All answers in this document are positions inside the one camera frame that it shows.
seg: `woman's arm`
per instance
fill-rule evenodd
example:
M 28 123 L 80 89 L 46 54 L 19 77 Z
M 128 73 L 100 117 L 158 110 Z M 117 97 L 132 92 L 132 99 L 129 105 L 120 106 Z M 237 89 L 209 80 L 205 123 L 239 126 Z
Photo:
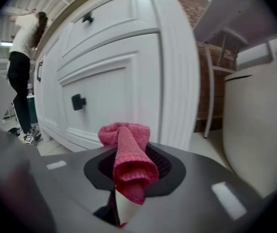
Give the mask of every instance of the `woman's arm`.
M 35 12 L 36 12 L 36 9 L 32 9 L 32 11 L 29 12 L 29 13 L 22 14 L 22 15 L 19 15 L 19 16 L 11 16 L 9 20 L 10 20 L 10 22 L 16 22 L 17 17 L 30 15 L 30 14 L 35 13 Z

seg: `cabinet door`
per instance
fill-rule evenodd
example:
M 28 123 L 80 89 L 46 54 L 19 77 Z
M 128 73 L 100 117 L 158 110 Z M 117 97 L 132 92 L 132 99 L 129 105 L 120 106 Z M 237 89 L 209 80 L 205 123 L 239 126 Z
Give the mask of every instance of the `cabinet door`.
M 102 146 L 97 133 L 114 122 L 140 123 L 158 142 L 160 55 L 158 35 L 135 36 L 95 49 L 57 72 L 65 138 L 84 148 Z M 72 96 L 87 104 L 75 111 Z
M 83 6 L 83 14 L 67 29 L 60 68 L 105 44 L 157 31 L 151 0 L 90 0 Z M 88 12 L 92 12 L 92 23 L 83 20 Z
M 41 94 L 42 94 L 41 73 L 42 73 L 43 60 L 44 60 L 44 57 L 40 59 L 40 61 L 36 62 L 35 74 L 34 74 L 35 108 L 36 108 L 37 118 L 40 121 L 43 120 L 43 105 L 42 105 L 42 97 L 41 97 Z
M 60 60 L 59 38 L 51 45 L 44 56 L 41 71 L 41 99 L 43 121 L 55 133 L 59 133 L 58 106 L 56 106 L 57 78 L 56 70 Z

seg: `drawer handle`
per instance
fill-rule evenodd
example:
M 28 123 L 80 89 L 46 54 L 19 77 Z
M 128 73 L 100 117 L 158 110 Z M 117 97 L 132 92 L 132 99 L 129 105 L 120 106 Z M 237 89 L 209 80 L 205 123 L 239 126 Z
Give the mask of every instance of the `drawer handle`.
M 92 23 L 94 21 L 94 18 L 92 17 L 92 11 L 89 11 L 88 13 L 86 13 L 82 19 L 82 23 L 84 23 L 85 21 L 89 21 L 89 24 Z
M 39 83 L 41 82 L 41 67 L 42 67 L 43 61 L 39 63 L 38 68 L 37 68 L 37 80 Z
M 76 94 L 71 97 L 71 103 L 74 108 L 74 111 L 79 111 L 83 109 L 84 105 L 87 104 L 86 98 L 82 98 L 80 94 Z

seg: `white floor tile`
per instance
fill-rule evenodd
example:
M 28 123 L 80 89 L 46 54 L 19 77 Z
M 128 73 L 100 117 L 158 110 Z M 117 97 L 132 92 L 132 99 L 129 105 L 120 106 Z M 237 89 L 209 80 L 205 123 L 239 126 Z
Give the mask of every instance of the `white floor tile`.
M 16 121 L 15 116 L 2 121 L 1 128 L 4 131 L 8 131 L 9 129 L 16 128 L 16 127 L 18 127 L 18 122 Z
M 65 148 L 64 146 L 59 146 L 56 149 L 53 149 L 52 151 L 50 151 L 49 153 L 45 154 L 45 155 L 54 155 L 54 154 L 63 154 L 63 153 L 72 153 L 72 151 L 70 151 L 69 149 Z
M 51 152 L 52 150 L 58 148 L 61 146 L 56 140 L 52 139 L 50 142 L 44 142 L 42 139 L 40 142 L 37 144 L 38 151 L 40 155 L 46 155 L 47 153 Z
M 207 139 L 203 133 L 193 133 L 189 152 L 200 154 L 231 170 L 223 149 L 223 132 L 221 130 L 211 131 Z

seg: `pink microfiber cloth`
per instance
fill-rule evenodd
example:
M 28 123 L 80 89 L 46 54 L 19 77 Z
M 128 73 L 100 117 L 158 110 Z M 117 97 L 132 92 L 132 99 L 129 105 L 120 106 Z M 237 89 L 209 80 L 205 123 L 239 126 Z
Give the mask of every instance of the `pink microfiber cloth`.
M 116 189 L 130 201 L 143 204 L 144 189 L 159 178 L 157 166 L 145 154 L 149 127 L 117 122 L 102 127 L 98 137 L 104 146 L 118 144 L 113 171 Z

